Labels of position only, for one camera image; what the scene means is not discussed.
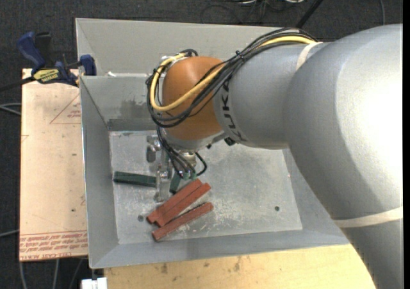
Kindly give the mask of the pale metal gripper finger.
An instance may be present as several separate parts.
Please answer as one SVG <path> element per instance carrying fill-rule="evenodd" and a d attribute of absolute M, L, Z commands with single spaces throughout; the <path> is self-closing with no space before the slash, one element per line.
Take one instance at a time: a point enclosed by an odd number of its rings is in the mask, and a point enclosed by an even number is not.
<path fill-rule="evenodd" d="M 172 176 L 173 176 L 173 171 L 167 170 L 166 171 L 166 177 L 163 180 L 163 196 L 164 197 L 169 197 L 170 195 L 170 185 L 172 182 Z"/>
<path fill-rule="evenodd" d="M 156 193 L 155 200 L 156 202 L 163 201 L 163 185 L 165 183 L 165 173 L 161 170 L 158 170 L 156 173 Z"/>

